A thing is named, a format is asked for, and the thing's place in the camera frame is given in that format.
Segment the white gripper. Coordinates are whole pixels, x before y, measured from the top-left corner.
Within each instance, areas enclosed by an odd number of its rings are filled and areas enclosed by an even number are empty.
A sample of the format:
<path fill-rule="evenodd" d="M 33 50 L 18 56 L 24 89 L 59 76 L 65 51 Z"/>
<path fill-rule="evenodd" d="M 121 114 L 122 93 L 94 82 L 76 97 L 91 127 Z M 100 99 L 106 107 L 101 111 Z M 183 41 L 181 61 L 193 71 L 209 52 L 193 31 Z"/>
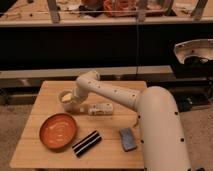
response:
<path fill-rule="evenodd" d="M 79 87 L 75 87 L 72 90 L 72 102 L 74 104 L 81 104 L 83 103 L 86 99 L 88 98 L 88 92 L 86 90 L 83 90 Z M 79 111 L 85 112 L 85 107 L 84 106 L 80 106 Z"/>

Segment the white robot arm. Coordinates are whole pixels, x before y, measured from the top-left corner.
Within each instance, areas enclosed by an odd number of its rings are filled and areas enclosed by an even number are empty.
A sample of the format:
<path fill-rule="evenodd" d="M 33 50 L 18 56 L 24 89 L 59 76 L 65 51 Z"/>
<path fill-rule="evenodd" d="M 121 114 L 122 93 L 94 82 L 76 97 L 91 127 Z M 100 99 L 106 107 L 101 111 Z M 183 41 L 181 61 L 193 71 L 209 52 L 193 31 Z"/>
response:
<path fill-rule="evenodd" d="M 110 85 L 93 70 L 77 77 L 73 99 L 82 103 L 90 92 L 138 114 L 145 171 L 191 171 L 179 111 L 168 90 L 151 86 L 139 91 Z"/>

